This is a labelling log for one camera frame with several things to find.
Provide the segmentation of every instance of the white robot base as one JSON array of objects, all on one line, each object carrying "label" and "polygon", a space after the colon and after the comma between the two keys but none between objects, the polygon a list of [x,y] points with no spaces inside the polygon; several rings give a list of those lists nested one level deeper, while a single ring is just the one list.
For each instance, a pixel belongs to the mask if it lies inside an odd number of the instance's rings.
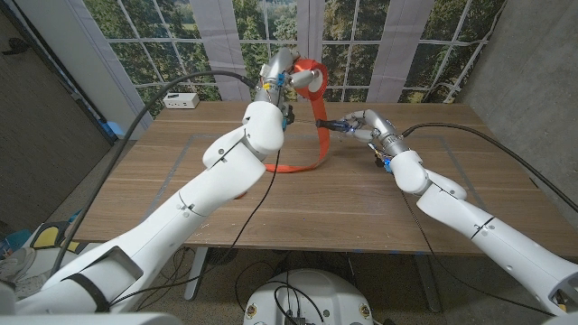
[{"label": "white robot base", "polygon": [[[286,283],[295,291],[288,289]],[[373,324],[368,300],[353,285],[329,272],[299,269],[279,274],[251,295],[245,308],[244,325],[284,324],[285,316],[275,302],[275,290],[281,307],[299,325]],[[311,298],[319,312],[303,293]]]}]

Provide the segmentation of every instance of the table surface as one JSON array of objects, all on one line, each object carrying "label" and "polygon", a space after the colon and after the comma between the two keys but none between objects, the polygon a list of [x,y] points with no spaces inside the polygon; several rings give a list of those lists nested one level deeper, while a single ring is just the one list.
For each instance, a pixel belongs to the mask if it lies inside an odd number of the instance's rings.
[{"label": "table surface", "polygon": [[[201,102],[194,110],[165,109],[115,168],[76,239],[104,242],[135,227],[148,213],[204,170],[201,157],[220,135],[238,127],[247,103]],[[444,104],[326,103],[329,119],[374,109],[401,132],[425,122],[456,123],[487,135],[470,107]],[[281,164],[308,165],[319,156],[309,103],[295,103],[298,120],[285,132]],[[468,191],[468,201],[554,253],[578,256],[578,235],[522,168],[475,135],[422,128],[406,138],[424,166]],[[277,174],[265,202],[238,241],[243,248],[420,254],[428,248],[393,176],[374,164],[362,143],[331,135],[331,148],[311,172]],[[269,156],[267,163],[274,163]],[[247,195],[215,211],[186,241],[189,246],[229,246],[271,181],[266,172]],[[477,255],[468,238],[427,217],[407,196],[433,250]]]}]

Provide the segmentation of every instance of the gray wall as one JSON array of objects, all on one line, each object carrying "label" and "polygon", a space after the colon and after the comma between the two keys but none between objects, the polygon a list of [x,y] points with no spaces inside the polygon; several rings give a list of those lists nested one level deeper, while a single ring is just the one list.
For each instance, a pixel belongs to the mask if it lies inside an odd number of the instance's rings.
[{"label": "gray wall", "polygon": [[578,202],[578,1],[509,1],[457,101]]}]

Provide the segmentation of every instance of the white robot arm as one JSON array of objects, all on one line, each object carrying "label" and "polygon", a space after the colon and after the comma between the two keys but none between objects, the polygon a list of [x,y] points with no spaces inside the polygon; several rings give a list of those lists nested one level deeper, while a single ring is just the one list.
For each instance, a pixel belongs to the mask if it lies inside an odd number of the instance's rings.
[{"label": "white robot arm", "polygon": [[[318,121],[318,126],[341,131],[368,143],[393,173],[404,192],[421,198],[417,207],[426,215],[459,231],[511,274],[544,306],[563,315],[561,297],[578,302],[578,265],[550,253],[538,243],[467,201],[455,181],[426,170],[419,155],[397,135],[394,126],[372,110],[358,111],[340,121]],[[361,130],[369,125],[373,130]],[[383,146],[377,149],[371,141]]]},{"label": "white robot arm", "polygon": [[64,266],[35,295],[15,304],[16,314],[127,311],[168,258],[218,207],[246,192],[263,175],[261,163],[284,142],[285,84],[312,82],[313,72],[289,73],[299,53],[281,49],[267,65],[242,126],[223,135],[203,156],[207,169],[174,193],[143,223]]}]

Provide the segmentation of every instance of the orange strap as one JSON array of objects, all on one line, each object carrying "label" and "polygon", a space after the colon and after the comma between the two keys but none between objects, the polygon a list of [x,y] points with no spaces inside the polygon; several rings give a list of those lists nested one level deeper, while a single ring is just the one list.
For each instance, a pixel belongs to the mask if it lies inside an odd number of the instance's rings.
[{"label": "orange strap", "polygon": [[[315,116],[315,121],[318,119],[326,120],[327,113],[325,113],[325,104],[323,102],[323,92],[327,88],[327,68],[319,62],[311,59],[299,60],[294,65],[294,72],[299,72],[302,70],[319,70],[322,73],[323,81],[322,86],[315,92],[311,92],[308,88],[299,88],[297,93],[299,95],[309,99],[313,108],[313,115]],[[305,172],[310,171],[317,167],[325,154],[329,151],[329,130],[326,128],[317,128],[317,135],[319,136],[319,159],[314,164],[309,166],[286,166],[278,165],[277,172]],[[274,164],[266,164],[268,171],[273,172],[275,170]]]}]

